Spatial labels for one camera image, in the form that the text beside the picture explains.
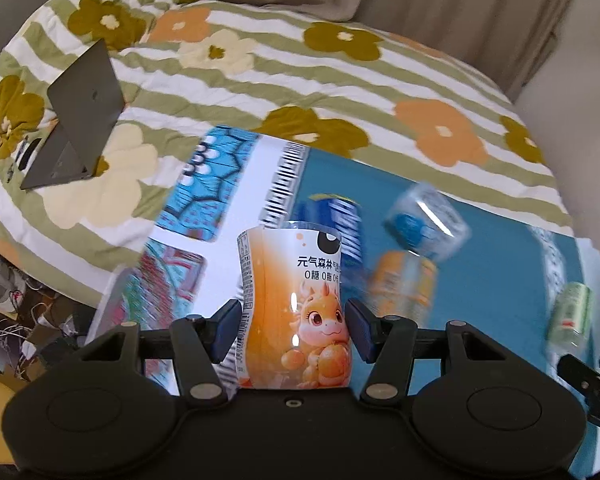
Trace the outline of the orange dragon label cup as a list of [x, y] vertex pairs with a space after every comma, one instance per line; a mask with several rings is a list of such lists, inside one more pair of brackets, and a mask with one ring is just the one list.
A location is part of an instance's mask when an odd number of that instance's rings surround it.
[[237, 239], [244, 306], [236, 342], [242, 388], [349, 385], [352, 352], [340, 299], [340, 234], [289, 222]]

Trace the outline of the white blue label cup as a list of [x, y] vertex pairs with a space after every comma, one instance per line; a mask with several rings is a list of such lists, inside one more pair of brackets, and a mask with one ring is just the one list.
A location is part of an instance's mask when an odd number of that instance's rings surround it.
[[434, 263], [451, 258], [471, 236], [451, 202], [427, 182], [412, 185], [396, 199], [385, 225], [401, 245]]

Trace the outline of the blue patterned mat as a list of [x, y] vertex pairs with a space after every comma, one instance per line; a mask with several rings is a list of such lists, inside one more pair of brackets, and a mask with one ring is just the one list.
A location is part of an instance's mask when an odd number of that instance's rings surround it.
[[[257, 217], [299, 218], [314, 209], [321, 193], [334, 193], [348, 205], [355, 221], [344, 248], [359, 252], [363, 269], [356, 290], [367, 294], [396, 277], [391, 261], [413, 264], [403, 244], [386, 226], [393, 202], [407, 190], [407, 180], [305, 146], [267, 136], [252, 136], [234, 162], [222, 170], [235, 180], [215, 228], [196, 237], [170, 231], [162, 208], [174, 199], [175, 183], [187, 166], [177, 157], [160, 158], [148, 151], [149, 134], [137, 125], [119, 126], [106, 149], [110, 190], [98, 196], [87, 226], [110, 245], [114, 266], [130, 266], [150, 250], [166, 245], [196, 257], [192, 281], [174, 308], [152, 304], [130, 313], [144, 324], [175, 312], [207, 312], [239, 294], [236, 240]], [[544, 335], [550, 307], [570, 282], [600, 292], [600, 253], [585, 238], [547, 231], [467, 204], [457, 211], [470, 227], [465, 244], [443, 263], [428, 307], [411, 306], [416, 321], [439, 328], [453, 315], [465, 315], [482, 330], [542, 370], [551, 372], [556, 358]]]

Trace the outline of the green white label cup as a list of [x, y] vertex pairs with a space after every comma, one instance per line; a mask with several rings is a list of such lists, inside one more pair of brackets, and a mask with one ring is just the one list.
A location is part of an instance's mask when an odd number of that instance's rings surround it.
[[585, 355], [592, 309], [593, 292], [583, 283], [567, 283], [556, 296], [546, 332], [546, 355], [553, 365], [566, 354]]

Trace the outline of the grey open laptop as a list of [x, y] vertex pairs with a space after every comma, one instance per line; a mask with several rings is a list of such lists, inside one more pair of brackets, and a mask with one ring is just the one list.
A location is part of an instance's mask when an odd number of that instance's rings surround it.
[[48, 87], [57, 125], [20, 184], [45, 188], [94, 177], [124, 97], [106, 42], [98, 40]]

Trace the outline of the yellow orange label cup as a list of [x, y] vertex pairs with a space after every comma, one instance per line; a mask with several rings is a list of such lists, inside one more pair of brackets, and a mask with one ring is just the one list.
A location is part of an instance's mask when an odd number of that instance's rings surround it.
[[425, 327], [432, 308], [437, 275], [437, 266], [416, 252], [385, 252], [370, 277], [368, 306], [380, 318], [397, 315]]

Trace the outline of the blue label plastic cup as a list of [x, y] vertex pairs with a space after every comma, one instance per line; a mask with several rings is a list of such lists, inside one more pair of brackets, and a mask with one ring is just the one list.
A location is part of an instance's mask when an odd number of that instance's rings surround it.
[[341, 284], [358, 287], [365, 278], [360, 206], [336, 194], [314, 194], [298, 206], [298, 218], [335, 229], [341, 240]]

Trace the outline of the floral striped quilt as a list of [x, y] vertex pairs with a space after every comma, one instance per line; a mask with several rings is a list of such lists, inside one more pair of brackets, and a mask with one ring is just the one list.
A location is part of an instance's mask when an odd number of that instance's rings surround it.
[[[18, 159], [58, 123], [47, 91], [96, 41], [124, 109], [94, 178], [25, 191]], [[228, 125], [306, 144], [501, 216], [572, 222], [508, 97], [451, 55], [360, 24], [218, 0], [47, 0], [0, 53], [0, 254], [97, 304], [178, 173]]]

